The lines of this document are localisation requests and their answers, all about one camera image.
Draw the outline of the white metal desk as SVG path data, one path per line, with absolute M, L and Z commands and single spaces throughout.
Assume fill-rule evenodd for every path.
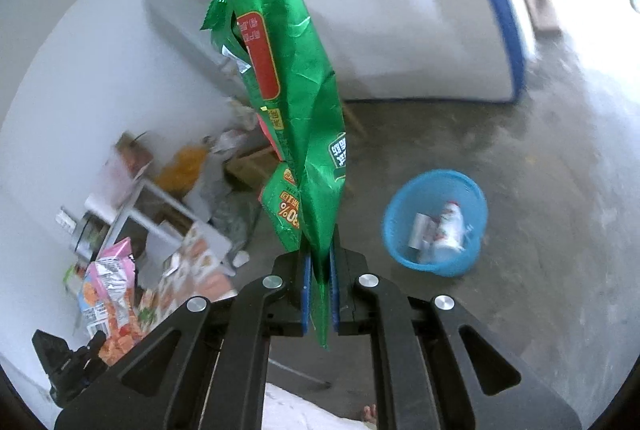
M 122 206 L 117 210 L 114 216 L 114 220 L 110 224 L 110 228 L 108 229 L 105 238 L 103 239 L 100 251 L 116 244 L 116 242 L 119 241 L 120 233 L 122 232 L 122 229 L 125 227 L 125 224 L 128 221 L 132 221 L 135 224 L 141 226 L 148 234 L 159 237 L 163 242 L 166 242 L 166 244 L 180 245 L 182 243 L 183 236 L 178 236 L 166 232 L 162 229 L 160 224 L 156 223 L 144 211 L 138 208 L 137 203 L 140 199 L 140 196 L 146 190 L 150 192 L 162 205 L 166 205 L 171 208 L 171 210 L 175 210 L 175 212 L 180 213 L 192 223 L 198 222 L 198 217 L 195 215 L 195 213 L 189 208 L 186 208 L 186 206 L 183 205 L 182 202 L 178 202 L 175 197 L 172 197 L 167 192 L 162 190 L 150 179 L 141 178 L 136 184 L 134 184 L 132 192 L 122 204 Z

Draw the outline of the green chip bag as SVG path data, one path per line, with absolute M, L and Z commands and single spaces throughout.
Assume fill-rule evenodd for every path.
M 311 319 L 325 346 L 331 246 L 347 169 L 334 69 L 304 0 L 212 0 L 202 27 L 238 66 L 281 161 L 264 207 L 282 244 L 310 257 Z

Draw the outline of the yellow plastic bag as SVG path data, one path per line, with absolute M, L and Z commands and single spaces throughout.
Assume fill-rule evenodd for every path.
M 206 161 L 208 149 L 204 145 L 186 145 L 163 166 L 154 183 L 169 195 L 181 198 L 194 187 Z

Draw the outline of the grey metal cooker pot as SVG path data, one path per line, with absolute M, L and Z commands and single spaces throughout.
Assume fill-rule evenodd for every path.
M 70 240 L 70 246 L 81 259 L 90 262 L 100 252 L 110 226 L 99 216 L 86 212 L 77 222 Z

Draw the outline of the orange pink snack bag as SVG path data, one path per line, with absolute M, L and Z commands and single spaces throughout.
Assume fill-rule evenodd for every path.
M 130 238 L 104 249 L 87 268 L 78 302 L 87 332 L 103 332 L 99 358 L 115 365 L 143 338 L 134 307 L 136 264 Z

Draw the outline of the white bottle in basket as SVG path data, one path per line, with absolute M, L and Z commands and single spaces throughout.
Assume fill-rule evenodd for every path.
M 434 261 L 442 263 L 457 259 L 465 252 L 472 233 L 472 226 L 465 222 L 460 206 L 456 202 L 446 202 L 432 242 Z

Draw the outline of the white paper towel roll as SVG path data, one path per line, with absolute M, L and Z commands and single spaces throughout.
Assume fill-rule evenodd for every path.
M 114 223 L 118 215 L 118 208 L 101 195 L 91 193 L 85 200 L 85 208 L 108 225 Z

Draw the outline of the blue plastic trash basket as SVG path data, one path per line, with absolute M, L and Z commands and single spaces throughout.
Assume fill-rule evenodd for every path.
M 442 207 L 456 202 L 473 233 L 465 252 L 450 261 L 436 263 L 432 256 Z M 454 170 L 432 170 L 412 179 L 393 197 L 383 220 L 388 253 L 406 268 L 442 277 L 469 271 L 480 255 L 480 243 L 488 220 L 484 193 L 468 176 Z

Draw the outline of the grey refrigerator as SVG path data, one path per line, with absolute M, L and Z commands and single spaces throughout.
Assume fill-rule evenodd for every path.
M 160 35 L 225 96 L 248 104 L 240 73 L 230 58 L 210 43 L 201 30 L 210 0 L 144 0 L 151 23 Z

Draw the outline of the table with patterned tablecloth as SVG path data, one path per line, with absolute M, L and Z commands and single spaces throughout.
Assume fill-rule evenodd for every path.
M 150 332 L 192 297 L 210 302 L 236 295 L 224 266 L 231 242 L 210 224 L 194 222 L 181 246 L 163 263 L 160 279 L 137 306 L 142 332 Z

